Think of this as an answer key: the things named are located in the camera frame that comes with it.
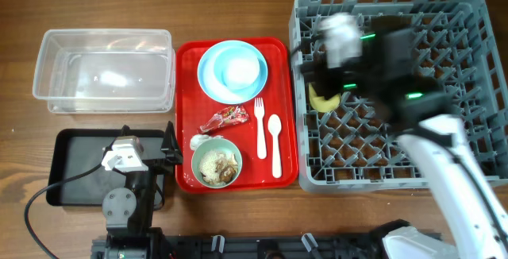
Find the white tissue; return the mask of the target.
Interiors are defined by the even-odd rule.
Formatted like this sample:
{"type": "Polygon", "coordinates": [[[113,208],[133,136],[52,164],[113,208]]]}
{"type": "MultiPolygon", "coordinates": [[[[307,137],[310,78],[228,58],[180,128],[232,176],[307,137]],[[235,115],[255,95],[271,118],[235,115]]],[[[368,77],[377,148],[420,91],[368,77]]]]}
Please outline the white tissue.
{"type": "Polygon", "coordinates": [[[204,142],[215,139],[215,138],[222,138],[222,136],[221,135],[210,136],[207,134],[195,134],[190,140],[190,149],[192,151],[195,151],[204,142]]]}

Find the yellow plastic cup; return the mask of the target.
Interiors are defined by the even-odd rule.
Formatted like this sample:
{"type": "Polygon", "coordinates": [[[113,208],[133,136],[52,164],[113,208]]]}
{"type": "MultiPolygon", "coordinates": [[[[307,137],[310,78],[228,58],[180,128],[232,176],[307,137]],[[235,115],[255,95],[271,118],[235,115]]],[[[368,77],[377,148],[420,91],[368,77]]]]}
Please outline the yellow plastic cup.
{"type": "Polygon", "coordinates": [[[308,92],[309,92],[309,102],[310,106],[320,113],[326,113],[335,110],[339,107],[341,102],[341,95],[334,95],[330,99],[326,99],[323,96],[318,96],[316,91],[314,90],[313,84],[308,84],[308,92]]]}

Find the green bowl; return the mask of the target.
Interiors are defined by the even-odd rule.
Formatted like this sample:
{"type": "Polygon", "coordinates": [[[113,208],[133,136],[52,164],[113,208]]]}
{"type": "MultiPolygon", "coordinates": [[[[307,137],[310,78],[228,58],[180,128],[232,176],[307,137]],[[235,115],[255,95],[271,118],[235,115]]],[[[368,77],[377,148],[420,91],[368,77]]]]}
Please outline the green bowl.
{"type": "Polygon", "coordinates": [[[221,188],[228,187],[229,185],[231,185],[232,183],[234,183],[237,180],[237,178],[241,174],[241,170],[243,168],[243,158],[241,156],[240,150],[231,141],[226,140],[224,138],[215,138],[215,139],[204,142],[202,145],[200,145],[194,151],[194,154],[191,159],[191,167],[192,167],[192,172],[194,174],[194,177],[198,180],[198,182],[200,184],[204,185],[205,187],[212,188],[212,189],[221,189],[221,188]],[[199,165],[200,160],[204,156],[204,154],[211,151],[211,150],[220,150],[220,151],[235,154],[235,158],[236,158],[237,163],[239,165],[239,172],[236,174],[236,176],[233,178],[233,180],[231,182],[229,182],[228,184],[214,186],[214,185],[210,185],[210,184],[206,183],[203,180],[202,175],[198,169],[198,165],[199,165]]]}

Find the rice and food scraps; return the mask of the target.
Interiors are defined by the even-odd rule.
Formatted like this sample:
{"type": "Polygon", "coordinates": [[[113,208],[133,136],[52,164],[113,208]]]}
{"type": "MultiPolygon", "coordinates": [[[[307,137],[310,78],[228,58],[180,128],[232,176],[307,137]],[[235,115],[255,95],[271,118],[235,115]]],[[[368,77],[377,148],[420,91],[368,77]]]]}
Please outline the rice and food scraps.
{"type": "Polygon", "coordinates": [[[198,169],[203,180],[214,186],[228,184],[239,172],[234,153],[211,150],[204,154],[198,169]]]}

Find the red snack wrapper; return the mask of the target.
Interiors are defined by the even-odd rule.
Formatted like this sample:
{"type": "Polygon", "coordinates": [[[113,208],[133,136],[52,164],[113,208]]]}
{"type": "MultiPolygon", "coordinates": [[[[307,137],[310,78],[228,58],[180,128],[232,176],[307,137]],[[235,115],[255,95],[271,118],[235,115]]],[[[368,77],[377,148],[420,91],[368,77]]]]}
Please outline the red snack wrapper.
{"type": "Polygon", "coordinates": [[[198,128],[198,131],[200,133],[209,133],[227,126],[245,123],[249,119],[248,112],[243,106],[227,106],[215,113],[206,124],[198,128]]]}

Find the white plastic spoon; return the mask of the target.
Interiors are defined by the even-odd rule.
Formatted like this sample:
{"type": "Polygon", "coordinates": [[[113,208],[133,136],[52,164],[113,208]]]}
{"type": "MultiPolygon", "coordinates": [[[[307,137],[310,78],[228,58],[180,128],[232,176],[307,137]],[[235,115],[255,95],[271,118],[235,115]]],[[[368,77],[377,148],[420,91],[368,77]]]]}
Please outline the white plastic spoon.
{"type": "Polygon", "coordinates": [[[272,159],[271,170],[274,178],[282,177],[282,164],[279,150],[279,134],[282,130],[282,123],[277,114],[272,114],[267,123],[268,131],[272,136],[272,159]]]}

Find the white plastic fork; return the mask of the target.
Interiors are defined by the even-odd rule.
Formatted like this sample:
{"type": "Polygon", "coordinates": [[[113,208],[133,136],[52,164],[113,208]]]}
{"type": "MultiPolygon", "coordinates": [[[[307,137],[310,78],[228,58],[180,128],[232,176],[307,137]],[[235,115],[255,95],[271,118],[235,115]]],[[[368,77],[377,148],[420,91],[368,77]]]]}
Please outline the white plastic fork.
{"type": "Polygon", "coordinates": [[[255,98],[254,115],[257,123],[257,156],[259,159],[267,157],[266,140],[264,135],[264,102],[262,98],[255,98]]]}

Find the light blue plate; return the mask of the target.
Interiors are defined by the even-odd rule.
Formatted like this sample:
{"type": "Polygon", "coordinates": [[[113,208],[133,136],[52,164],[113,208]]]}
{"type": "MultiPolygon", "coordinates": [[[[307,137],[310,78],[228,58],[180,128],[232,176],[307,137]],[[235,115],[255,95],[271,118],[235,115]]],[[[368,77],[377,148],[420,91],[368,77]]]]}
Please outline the light blue plate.
{"type": "Polygon", "coordinates": [[[261,52],[253,45],[244,41],[222,41],[206,50],[198,63],[198,83],[201,89],[216,102],[223,104],[240,104],[255,98],[263,89],[267,82],[268,65],[261,52]],[[223,48],[231,46],[244,46],[250,48],[260,62],[260,74],[256,82],[250,87],[239,91],[231,91],[220,84],[213,72],[213,63],[217,53],[223,48]]]}

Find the light blue bowl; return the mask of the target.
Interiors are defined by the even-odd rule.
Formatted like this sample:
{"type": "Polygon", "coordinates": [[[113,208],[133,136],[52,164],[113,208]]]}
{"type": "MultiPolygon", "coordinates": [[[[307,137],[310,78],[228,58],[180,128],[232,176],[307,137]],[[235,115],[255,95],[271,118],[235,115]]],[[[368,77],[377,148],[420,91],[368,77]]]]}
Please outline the light blue bowl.
{"type": "Polygon", "coordinates": [[[250,48],[231,46],[217,53],[213,72],[220,84],[231,91],[239,91],[257,81],[260,62],[250,48]]]}

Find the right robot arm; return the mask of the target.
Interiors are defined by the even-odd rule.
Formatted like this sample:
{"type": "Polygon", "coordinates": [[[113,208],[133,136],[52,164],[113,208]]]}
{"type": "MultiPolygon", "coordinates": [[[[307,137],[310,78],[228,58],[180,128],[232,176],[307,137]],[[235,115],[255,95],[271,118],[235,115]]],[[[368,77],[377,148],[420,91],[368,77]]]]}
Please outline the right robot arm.
{"type": "Polygon", "coordinates": [[[420,168],[462,258],[507,256],[507,213],[476,162],[462,120],[438,82],[412,67],[409,28],[322,29],[316,95],[356,91],[383,110],[398,146],[420,168]]]}

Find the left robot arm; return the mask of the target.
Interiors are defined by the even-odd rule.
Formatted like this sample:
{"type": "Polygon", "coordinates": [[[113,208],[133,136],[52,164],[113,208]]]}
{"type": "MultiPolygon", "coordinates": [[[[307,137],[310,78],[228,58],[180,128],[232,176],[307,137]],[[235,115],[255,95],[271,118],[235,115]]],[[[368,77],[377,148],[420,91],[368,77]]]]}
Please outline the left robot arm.
{"type": "Polygon", "coordinates": [[[144,147],[124,126],[121,136],[105,148],[102,166],[125,176],[125,185],[110,191],[102,201],[106,239],[92,242],[92,258],[175,258],[171,243],[159,227],[152,226],[157,176],[169,174],[183,163],[183,153],[172,122],[167,124],[160,150],[164,157],[142,158],[144,147]]]}

